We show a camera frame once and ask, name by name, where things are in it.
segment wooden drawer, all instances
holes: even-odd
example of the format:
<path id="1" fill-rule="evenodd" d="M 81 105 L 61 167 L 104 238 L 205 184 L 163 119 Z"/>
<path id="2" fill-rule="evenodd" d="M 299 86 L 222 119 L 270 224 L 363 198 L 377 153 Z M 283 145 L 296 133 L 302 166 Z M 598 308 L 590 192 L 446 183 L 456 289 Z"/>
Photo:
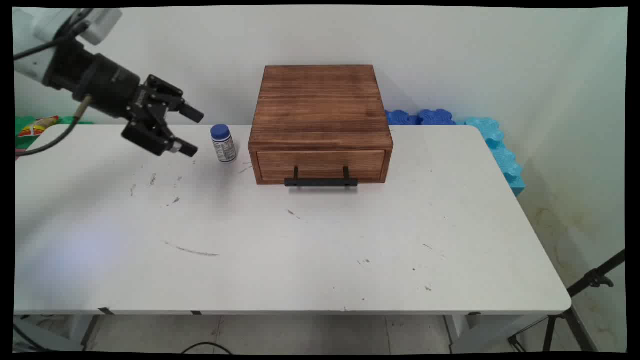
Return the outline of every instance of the wooden drawer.
<path id="1" fill-rule="evenodd" d="M 248 144 L 257 184 L 284 184 L 296 167 L 298 179 L 343 179 L 348 167 L 384 183 L 393 147 L 372 65 L 264 68 Z"/>
<path id="2" fill-rule="evenodd" d="M 350 177 L 361 183 L 377 183 L 385 151 L 259 151 L 257 157 L 264 183 L 284 183 L 285 178 L 293 177 L 294 167 L 298 167 L 301 179 L 342 178 L 342 168 L 349 167 Z"/>

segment grey floor tile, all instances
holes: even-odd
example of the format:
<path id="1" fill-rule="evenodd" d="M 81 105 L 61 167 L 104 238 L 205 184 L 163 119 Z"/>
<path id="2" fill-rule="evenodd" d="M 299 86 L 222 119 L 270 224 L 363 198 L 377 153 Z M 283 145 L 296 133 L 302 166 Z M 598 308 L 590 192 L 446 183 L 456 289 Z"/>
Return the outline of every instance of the grey floor tile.
<path id="1" fill-rule="evenodd" d="M 495 354 L 495 353 L 503 353 L 503 352 L 515 352 L 516 350 L 509 345 L 509 341 L 507 339 L 499 340 L 498 342 L 490 345 L 483 354 Z"/>
<path id="2" fill-rule="evenodd" d="M 531 327 L 518 337 L 520 343 L 528 352 L 540 352 L 545 343 L 548 320 Z M 556 328 L 551 341 L 551 351 L 580 351 L 577 341 L 573 337 L 569 325 L 562 319 L 556 320 Z"/>
<path id="3" fill-rule="evenodd" d="M 384 316 L 223 316 L 217 343 L 234 354 L 389 354 Z"/>
<path id="4" fill-rule="evenodd" d="M 202 341 L 214 341 L 218 316 L 114 315 L 101 316 L 87 343 L 88 351 L 179 354 Z M 212 354 L 211 346 L 190 350 Z"/>
<path id="5" fill-rule="evenodd" d="M 71 332 L 71 316 L 68 315 L 54 315 L 54 316 L 41 316 L 41 315 L 31 315 L 25 319 L 22 319 L 22 316 L 17 315 L 13 317 L 14 320 L 24 321 L 26 323 L 30 323 L 42 329 L 45 329 L 52 334 L 62 336 L 64 338 L 69 338 L 69 334 Z M 20 335 L 18 335 L 15 331 L 13 332 L 13 344 L 25 344 L 26 341 Z"/>
<path id="6" fill-rule="evenodd" d="M 449 335 L 442 316 L 387 316 L 391 354 L 448 354 Z"/>

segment black cable on floor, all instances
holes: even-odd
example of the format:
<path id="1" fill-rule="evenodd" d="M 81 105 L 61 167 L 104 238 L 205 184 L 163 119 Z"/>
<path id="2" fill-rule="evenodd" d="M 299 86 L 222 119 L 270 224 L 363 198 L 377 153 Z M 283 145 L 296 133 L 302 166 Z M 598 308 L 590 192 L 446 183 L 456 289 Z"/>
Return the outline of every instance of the black cable on floor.
<path id="1" fill-rule="evenodd" d="M 191 345 L 190 347 L 188 347 L 185 351 L 181 352 L 180 354 L 186 354 L 187 351 L 191 350 L 192 348 L 199 347 L 200 345 L 211 345 L 211 346 L 217 347 L 217 348 L 225 351 L 228 355 L 233 355 L 233 354 L 231 354 L 231 351 L 227 350 L 222 345 L 218 345 L 216 343 L 206 343 L 206 342 L 205 343 L 197 343 L 196 345 Z"/>
<path id="2" fill-rule="evenodd" d="M 33 341 L 29 336 L 27 336 L 24 332 L 22 332 L 22 330 L 20 330 L 18 325 L 16 325 L 15 323 L 13 323 L 13 330 L 15 330 L 15 332 L 17 332 L 18 335 L 20 335 L 20 337 L 24 339 L 24 341 L 26 341 L 29 344 L 31 344 L 31 346 L 33 346 L 35 348 L 35 350 L 38 351 L 38 352 L 57 351 L 57 350 L 51 350 L 49 348 L 45 348 L 45 347 L 40 346 L 40 344 L 38 344 L 37 342 Z"/>

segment bottle label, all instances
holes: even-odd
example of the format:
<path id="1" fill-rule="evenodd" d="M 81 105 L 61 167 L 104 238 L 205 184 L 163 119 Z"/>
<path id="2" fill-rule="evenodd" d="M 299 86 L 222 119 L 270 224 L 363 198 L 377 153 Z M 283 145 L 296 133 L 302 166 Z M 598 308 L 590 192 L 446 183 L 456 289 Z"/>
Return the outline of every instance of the bottle label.
<path id="1" fill-rule="evenodd" d="M 229 137 L 223 142 L 213 142 L 213 147 L 216 149 L 216 155 L 218 160 L 228 163 L 236 158 L 236 147 L 234 146 L 234 140 Z"/>

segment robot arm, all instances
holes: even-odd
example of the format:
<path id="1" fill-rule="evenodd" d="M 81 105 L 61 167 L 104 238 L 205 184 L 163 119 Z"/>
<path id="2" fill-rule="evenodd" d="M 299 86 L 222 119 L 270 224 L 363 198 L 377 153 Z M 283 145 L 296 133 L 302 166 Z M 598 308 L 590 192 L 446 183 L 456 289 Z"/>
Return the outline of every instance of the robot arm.
<path id="1" fill-rule="evenodd" d="M 13 67 L 44 86 L 70 91 L 76 101 L 89 96 L 90 107 L 127 119 L 122 136 L 155 155 L 195 155 L 198 148 L 175 137 L 166 123 L 168 111 L 194 122 L 204 117 L 182 98 L 182 90 L 153 75 L 140 84 L 136 74 L 89 53 L 75 39 L 79 35 L 97 45 L 121 16 L 115 8 L 50 9 L 34 18 L 14 8 Z"/>

